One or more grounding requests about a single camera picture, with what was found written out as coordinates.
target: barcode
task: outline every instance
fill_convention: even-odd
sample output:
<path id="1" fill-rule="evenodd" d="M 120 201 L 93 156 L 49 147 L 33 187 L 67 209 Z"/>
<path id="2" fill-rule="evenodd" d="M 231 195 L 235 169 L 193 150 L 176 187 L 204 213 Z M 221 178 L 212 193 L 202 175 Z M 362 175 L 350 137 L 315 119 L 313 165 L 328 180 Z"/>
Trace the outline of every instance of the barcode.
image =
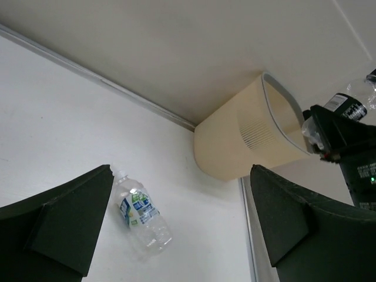
<path id="1" fill-rule="evenodd" d="M 337 110 L 345 101 L 347 100 L 347 97 L 342 95 L 334 95 L 333 98 L 330 99 L 328 103 L 324 106 L 324 108 L 331 110 L 334 112 Z"/>

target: trash bin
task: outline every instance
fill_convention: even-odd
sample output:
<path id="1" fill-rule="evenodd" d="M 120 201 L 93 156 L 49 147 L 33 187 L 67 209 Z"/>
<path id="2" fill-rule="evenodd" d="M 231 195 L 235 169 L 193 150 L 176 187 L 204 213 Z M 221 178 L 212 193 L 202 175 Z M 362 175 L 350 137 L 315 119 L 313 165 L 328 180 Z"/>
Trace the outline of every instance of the trash bin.
<path id="1" fill-rule="evenodd" d="M 264 72 L 198 125 L 196 162 L 205 173 L 228 181 L 248 175 L 253 164 L 271 169 L 309 157 L 303 121 L 295 99 Z"/>

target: empty bottle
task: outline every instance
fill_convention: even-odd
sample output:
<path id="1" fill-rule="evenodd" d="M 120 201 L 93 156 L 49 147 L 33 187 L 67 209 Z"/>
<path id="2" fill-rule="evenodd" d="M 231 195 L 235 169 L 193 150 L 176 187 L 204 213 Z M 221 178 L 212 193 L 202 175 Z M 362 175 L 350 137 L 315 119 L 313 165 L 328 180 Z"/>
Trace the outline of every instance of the empty bottle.
<path id="1" fill-rule="evenodd" d="M 334 95 L 324 108 L 355 121 L 374 122 L 376 111 L 370 115 L 368 113 L 376 109 L 376 70 L 366 78 L 352 80 L 340 93 Z M 317 145 L 320 150 L 324 149 L 312 117 L 303 123 L 301 131 L 312 145 Z"/>
<path id="2" fill-rule="evenodd" d="M 151 255 L 162 252 L 172 241 L 172 234 L 146 189 L 128 178 L 124 170 L 115 172 L 114 177 L 114 201 L 131 232 Z"/>

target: plastic bottle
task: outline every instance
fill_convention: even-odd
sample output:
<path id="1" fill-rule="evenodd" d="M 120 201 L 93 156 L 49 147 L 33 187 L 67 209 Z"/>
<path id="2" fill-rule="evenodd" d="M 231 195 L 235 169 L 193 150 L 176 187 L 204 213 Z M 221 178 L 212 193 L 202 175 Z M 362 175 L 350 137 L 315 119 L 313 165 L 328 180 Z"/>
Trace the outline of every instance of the plastic bottle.
<path id="1" fill-rule="evenodd" d="M 114 201 L 140 247 L 151 255 L 162 252 L 172 241 L 172 234 L 146 189 L 140 182 L 128 178 L 124 170 L 113 175 Z"/>
<path id="2" fill-rule="evenodd" d="M 324 108 L 352 120 L 362 120 L 364 123 L 375 120 L 376 111 L 376 70 L 364 79 L 354 79 L 340 93 L 334 95 Z M 313 118 L 308 118 L 301 128 L 304 136 L 312 145 L 324 149 L 320 135 L 317 132 Z"/>

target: beige trash bin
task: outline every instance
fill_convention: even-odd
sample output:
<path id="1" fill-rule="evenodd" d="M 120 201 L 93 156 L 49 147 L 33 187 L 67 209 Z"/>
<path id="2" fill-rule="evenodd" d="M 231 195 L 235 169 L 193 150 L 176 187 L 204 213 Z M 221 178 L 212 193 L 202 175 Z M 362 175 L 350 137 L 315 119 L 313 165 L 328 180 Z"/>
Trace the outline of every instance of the beige trash bin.
<path id="1" fill-rule="evenodd" d="M 221 180 L 246 176 L 253 164 L 273 168 L 309 157 L 298 103 L 270 74 L 216 110 L 194 131 L 202 171 Z"/>

